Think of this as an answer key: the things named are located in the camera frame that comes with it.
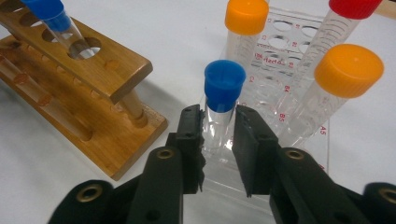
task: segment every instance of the centrifuge tube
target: centrifuge tube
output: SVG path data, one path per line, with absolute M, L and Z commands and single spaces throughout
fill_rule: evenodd
M 331 48 L 315 70 L 315 81 L 279 135 L 279 144 L 301 147 L 348 99 L 369 90 L 383 71 L 382 61 L 368 49 L 350 44 Z
M 245 70 L 250 67 L 268 11 L 264 0 L 230 0 L 225 15 L 229 30 L 225 59 L 240 63 Z
M 67 16 L 60 0 L 21 0 L 75 59 L 87 59 L 94 55 L 71 18 Z
M 235 62 L 218 60 L 205 69 L 204 148 L 215 154 L 224 146 L 227 129 L 246 73 Z
M 333 46 L 344 43 L 355 27 L 363 19 L 373 14 L 382 0 L 330 0 L 330 10 L 318 28 L 294 70 L 294 75 L 285 87 L 276 104 L 276 122 L 274 132 L 277 133 L 288 122 L 289 114 L 312 84 L 313 71 L 323 55 Z

